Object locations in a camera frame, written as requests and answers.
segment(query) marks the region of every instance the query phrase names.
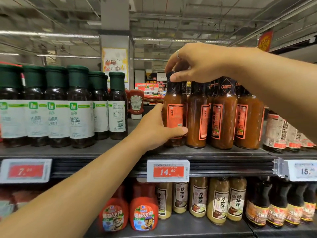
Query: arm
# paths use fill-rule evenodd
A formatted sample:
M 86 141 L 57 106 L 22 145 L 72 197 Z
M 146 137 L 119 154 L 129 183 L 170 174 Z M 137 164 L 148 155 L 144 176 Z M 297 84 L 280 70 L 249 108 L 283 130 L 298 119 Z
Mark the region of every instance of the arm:
M 116 146 L 7 217 L 0 223 L 1 236 L 82 237 L 140 157 L 187 132 L 164 127 L 162 107 L 156 105 Z
M 172 81 L 207 82 L 221 76 L 240 82 L 252 94 L 317 143 L 317 65 L 257 48 L 186 44 L 174 53 L 166 72 Z

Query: hand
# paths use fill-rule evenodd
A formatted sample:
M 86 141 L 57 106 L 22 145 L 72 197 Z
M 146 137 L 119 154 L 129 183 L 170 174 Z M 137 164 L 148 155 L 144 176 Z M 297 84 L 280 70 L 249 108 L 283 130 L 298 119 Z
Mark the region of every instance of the hand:
M 235 50 L 201 42 L 188 43 L 179 50 L 179 58 L 177 52 L 170 57 L 165 72 L 176 71 L 171 76 L 172 82 L 209 82 L 221 76 L 230 76 Z
M 163 104 L 157 104 L 150 112 L 144 115 L 138 126 L 130 136 L 141 139 L 146 150 L 155 149 L 173 137 L 182 136 L 188 132 L 186 127 L 167 128 L 162 120 Z

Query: dark bottle with green cap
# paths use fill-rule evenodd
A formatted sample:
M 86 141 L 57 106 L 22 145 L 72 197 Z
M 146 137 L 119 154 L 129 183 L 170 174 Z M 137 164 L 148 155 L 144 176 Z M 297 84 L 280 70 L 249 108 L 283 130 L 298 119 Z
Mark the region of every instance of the dark bottle with green cap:
M 108 94 L 105 91 L 106 75 L 103 72 L 89 72 L 93 95 L 93 119 L 95 139 L 109 138 Z
M 50 145 L 60 148 L 70 145 L 69 103 L 67 101 L 67 69 L 59 66 L 45 66 L 47 89 L 45 99 L 49 113 Z
M 27 145 L 22 68 L 0 64 L 0 125 L 7 148 Z
M 125 74 L 109 72 L 109 130 L 110 138 L 124 139 L 128 135 L 128 97 L 124 91 Z
M 45 101 L 45 69 L 39 66 L 23 66 L 25 78 L 26 130 L 31 146 L 49 144 L 48 112 Z
M 67 66 L 70 108 L 69 137 L 74 148 L 86 148 L 95 144 L 93 123 L 93 98 L 89 88 L 89 69 L 83 66 Z

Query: white price tag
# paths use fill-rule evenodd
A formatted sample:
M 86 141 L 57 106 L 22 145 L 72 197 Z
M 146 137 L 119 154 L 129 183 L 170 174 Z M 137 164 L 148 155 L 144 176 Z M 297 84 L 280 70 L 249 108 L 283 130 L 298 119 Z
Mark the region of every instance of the white price tag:
M 46 183 L 52 159 L 5 159 L 0 168 L 1 184 Z
M 189 182 L 188 160 L 148 160 L 147 182 Z
M 285 160 L 290 181 L 317 181 L 317 160 Z

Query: price tag holder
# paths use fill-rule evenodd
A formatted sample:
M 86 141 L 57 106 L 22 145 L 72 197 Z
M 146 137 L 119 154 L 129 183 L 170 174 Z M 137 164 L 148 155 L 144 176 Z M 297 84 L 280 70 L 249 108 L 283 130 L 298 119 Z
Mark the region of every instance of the price tag holder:
M 188 160 L 148 160 L 147 182 L 189 182 Z
M 5 159 L 0 168 L 0 183 L 46 183 L 51 166 L 52 159 Z
M 317 160 L 284 160 L 290 181 L 317 181 Z

